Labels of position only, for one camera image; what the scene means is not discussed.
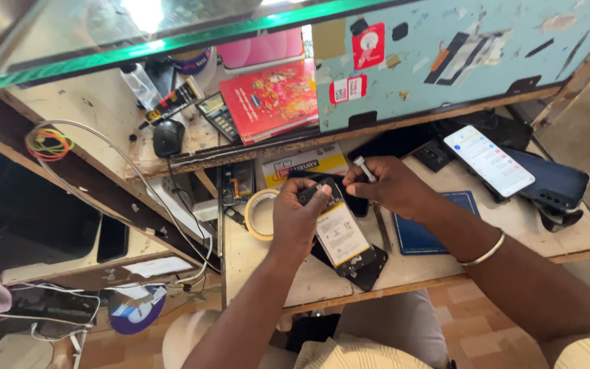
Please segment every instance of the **man's left hand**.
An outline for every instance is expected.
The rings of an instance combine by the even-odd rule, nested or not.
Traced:
[[[324,185],[306,206],[302,206],[297,200],[297,194],[315,184],[314,180],[291,178],[275,198],[272,215],[275,235],[270,254],[280,260],[297,263],[298,267],[311,253],[316,219],[332,193],[331,187]]]

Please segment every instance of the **computer mouse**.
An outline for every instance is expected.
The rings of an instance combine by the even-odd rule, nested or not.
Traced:
[[[185,127],[175,120],[165,120],[154,127],[154,154],[161,159],[181,153]]]

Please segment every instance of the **red sticker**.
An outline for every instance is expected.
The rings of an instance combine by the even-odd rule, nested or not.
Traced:
[[[365,74],[333,81],[329,85],[329,100],[332,104],[356,100],[366,95],[367,85],[368,76]]]
[[[352,36],[352,52],[354,53],[354,69],[360,70],[383,62],[384,26],[376,23],[366,28],[357,37]]]

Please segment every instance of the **forearm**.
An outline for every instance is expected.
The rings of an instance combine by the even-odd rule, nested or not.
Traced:
[[[489,251],[500,231],[439,196],[437,211],[420,220],[456,257],[467,262]],[[504,314],[539,341],[590,334],[590,288],[564,268],[510,236],[467,273]]]
[[[268,254],[195,346],[183,368],[256,368],[299,264]]]

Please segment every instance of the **glass shelf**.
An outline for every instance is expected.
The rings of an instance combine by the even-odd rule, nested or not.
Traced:
[[[407,0],[39,0],[0,46],[0,88],[37,85]]]

